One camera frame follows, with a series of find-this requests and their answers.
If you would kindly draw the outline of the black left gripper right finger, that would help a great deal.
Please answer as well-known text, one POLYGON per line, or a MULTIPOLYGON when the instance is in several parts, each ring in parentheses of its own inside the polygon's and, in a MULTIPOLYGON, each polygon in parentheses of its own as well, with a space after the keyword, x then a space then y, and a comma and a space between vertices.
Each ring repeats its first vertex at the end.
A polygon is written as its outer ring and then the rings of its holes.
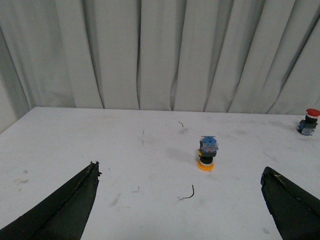
POLYGON ((261 191, 276 228, 284 240, 320 238, 320 200, 267 166, 261 191))

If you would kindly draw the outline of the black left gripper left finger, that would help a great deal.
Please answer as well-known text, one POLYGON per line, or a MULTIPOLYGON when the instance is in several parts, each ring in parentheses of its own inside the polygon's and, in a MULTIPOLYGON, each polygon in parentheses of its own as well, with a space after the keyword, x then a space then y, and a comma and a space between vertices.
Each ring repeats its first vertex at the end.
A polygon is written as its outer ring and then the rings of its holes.
POLYGON ((93 208, 99 163, 91 162, 51 195, 0 230, 2 240, 79 240, 93 208))

